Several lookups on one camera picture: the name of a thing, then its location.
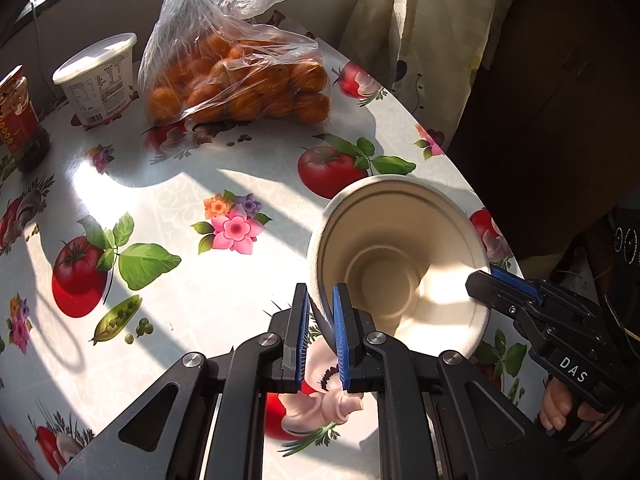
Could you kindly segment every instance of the metal screw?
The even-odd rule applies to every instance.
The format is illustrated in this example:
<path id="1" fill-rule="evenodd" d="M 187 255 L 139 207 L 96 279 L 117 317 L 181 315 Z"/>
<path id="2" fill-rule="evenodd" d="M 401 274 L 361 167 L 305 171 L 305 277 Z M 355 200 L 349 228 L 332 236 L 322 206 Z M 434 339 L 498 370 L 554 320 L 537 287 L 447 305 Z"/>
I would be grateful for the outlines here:
<path id="1" fill-rule="evenodd" d="M 278 342 L 278 335 L 273 332 L 265 332 L 258 337 L 258 343 L 262 346 L 272 346 Z"/>
<path id="2" fill-rule="evenodd" d="M 187 368 L 193 368 L 194 366 L 200 366 L 202 362 L 202 356 L 197 352 L 190 352 L 185 354 L 182 358 L 182 364 Z"/>
<path id="3" fill-rule="evenodd" d="M 382 343 L 386 341 L 386 335 L 377 330 L 375 332 L 369 332 L 367 334 L 367 341 L 372 345 L 382 345 Z"/>
<path id="4" fill-rule="evenodd" d="M 459 365 L 462 362 L 462 355 L 455 350 L 447 350 L 442 354 L 442 360 L 448 365 Z"/>

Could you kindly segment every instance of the finger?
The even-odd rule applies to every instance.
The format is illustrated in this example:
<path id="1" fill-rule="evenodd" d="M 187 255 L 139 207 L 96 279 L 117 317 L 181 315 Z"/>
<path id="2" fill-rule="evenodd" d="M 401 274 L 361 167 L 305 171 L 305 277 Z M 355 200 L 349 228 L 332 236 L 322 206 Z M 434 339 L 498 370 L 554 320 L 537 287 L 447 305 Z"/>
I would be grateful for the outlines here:
<path id="1" fill-rule="evenodd" d="M 587 422 L 600 422 L 607 416 L 606 413 L 600 413 L 594 410 L 586 402 L 583 402 L 578 408 L 578 417 Z"/>
<path id="2" fill-rule="evenodd" d="M 547 431 L 551 431 L 554 428 L 554 425 L 547 418 L 543 408 L 540 408 L 540 424 L 542 424 Z"/>
<path id="3" fill-rule="evenodd" d="M 555 377 L 551 379 L 549 386 L 554 405 L 560 413 L 566 417 L 574 405 L 574 396 L 572 396 L 569 389 Z"/>
<path id="4" fill-rule="evenodd" d="M 550 382 L 545 390 L 545 395 L 542 397 L 542 409 L 553 427 L 556 430 L 562 430 L 566 424 L 566 419 L 554 402 L 554 391 L 554 384 Z"/>

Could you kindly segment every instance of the clear plastic bag of oranges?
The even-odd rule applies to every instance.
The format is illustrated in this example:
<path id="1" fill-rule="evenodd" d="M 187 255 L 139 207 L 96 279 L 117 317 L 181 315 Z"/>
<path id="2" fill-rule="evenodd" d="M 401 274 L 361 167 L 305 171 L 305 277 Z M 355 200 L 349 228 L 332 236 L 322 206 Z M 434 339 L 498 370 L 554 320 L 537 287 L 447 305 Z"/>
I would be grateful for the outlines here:
<path id="1" fill-rule="evenodd" d="M 243 21 L 277 1 L 164 0 L 138 76 L 153 121 L 324 121 L 330 101 L 318 44 Z"/>

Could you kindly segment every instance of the beige curtain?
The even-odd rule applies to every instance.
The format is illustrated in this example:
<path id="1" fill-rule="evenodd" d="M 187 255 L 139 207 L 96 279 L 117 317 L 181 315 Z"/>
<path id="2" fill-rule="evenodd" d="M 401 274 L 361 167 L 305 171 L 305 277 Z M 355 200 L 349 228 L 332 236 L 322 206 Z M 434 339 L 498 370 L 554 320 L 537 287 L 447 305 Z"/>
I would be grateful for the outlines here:
<path id="1" fill-rule="evenodd" d="M 339 49 L 446 148 L 489 38 L 493 59 L 512 1 L 358 0 Z"/>

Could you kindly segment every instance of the pea pod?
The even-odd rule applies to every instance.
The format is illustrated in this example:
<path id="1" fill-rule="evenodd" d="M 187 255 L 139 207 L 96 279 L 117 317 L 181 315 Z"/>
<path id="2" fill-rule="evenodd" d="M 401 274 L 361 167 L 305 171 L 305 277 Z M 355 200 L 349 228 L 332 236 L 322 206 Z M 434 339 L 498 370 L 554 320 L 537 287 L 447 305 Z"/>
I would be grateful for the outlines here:
<path id="1" fill-rule="evenodd" d="M 126 327 L 140 308 L 142 298 L 139 295 L 131 296 L 108 311 L 95 327 L 94 338 L 90 341 L 100 343 L 116 337 Z"/>

